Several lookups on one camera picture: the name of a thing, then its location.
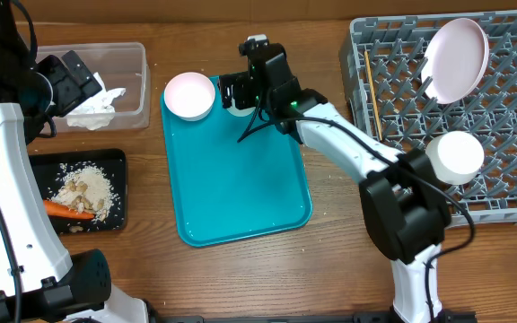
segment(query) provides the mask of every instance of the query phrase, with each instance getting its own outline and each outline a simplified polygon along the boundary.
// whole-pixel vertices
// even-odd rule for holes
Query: gray dish rack
[[[434,34],[457,18],[476,21],[488,36],[490,58],[482,82],[449,105],[424,95],[424,53]],[[355,19],[340,49],[346,100],[357,127],[377,138],[364,51],[369,52],[384,143],[403,151],[425,148],[448,131],[473,134],[486,158],[468,184],[447,187],[476,223],[517,223],[517,11]],[[452,225],[466,221],[452,216]]]

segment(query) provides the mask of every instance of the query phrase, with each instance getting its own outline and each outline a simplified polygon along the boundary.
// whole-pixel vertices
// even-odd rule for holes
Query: orange carrot
[[[94,214],[90,214],[88,212],[77,212],[77,210],[72,210],[67,206],[55,202],[43,201],[43,204],[45,205],[45,211],[49,216],[58,216],[76,220],[92,220],[95,218]]]

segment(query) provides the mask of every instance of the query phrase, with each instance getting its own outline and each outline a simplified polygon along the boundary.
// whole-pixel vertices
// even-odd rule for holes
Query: white tissue
[[[99,73],[93,74],[97,82],[101,85],[101,91],[91,98],[87,99],[81,105],[71,111],[67,116],[67,124],[70,127],[86,127],[89,130],[97,130],[102,127],[109,125],[111,120],[115,117],[115,108],[111,106],[111,103],[116,98],[125,94],[125,88],[117,88],[106,91],[105,83],[99,76]],[[88,118],[70,118],[76,115],[92,115],[92,114],[108,114],[98,115]]]

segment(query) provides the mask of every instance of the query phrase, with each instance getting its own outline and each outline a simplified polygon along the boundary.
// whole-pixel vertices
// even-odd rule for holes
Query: blue tray
[[[161,97],[179,236],[204,247],[304,226],[312,201],[298,144],[274,127],[237,144],[250,116],[223,109],[211,81],[215,103],[200,121],[176,117]]]

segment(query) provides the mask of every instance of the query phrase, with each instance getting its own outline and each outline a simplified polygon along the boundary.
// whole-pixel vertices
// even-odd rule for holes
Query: clear plastic container
[[[82,119],[112,116],[113,119],[99,130],[137,129],[149,126],[151,78],[147,65],[145,47],[141,43],[81,44],[39,47],[37,61],[55,55],[61,58],[74,50],[91,73],[99,73],[106,90],[127,89],[125,94],[112,102],[114,113],[73,115],[54,118],[58,132],[89,131],[86,127],[70,127],[67,119]]]

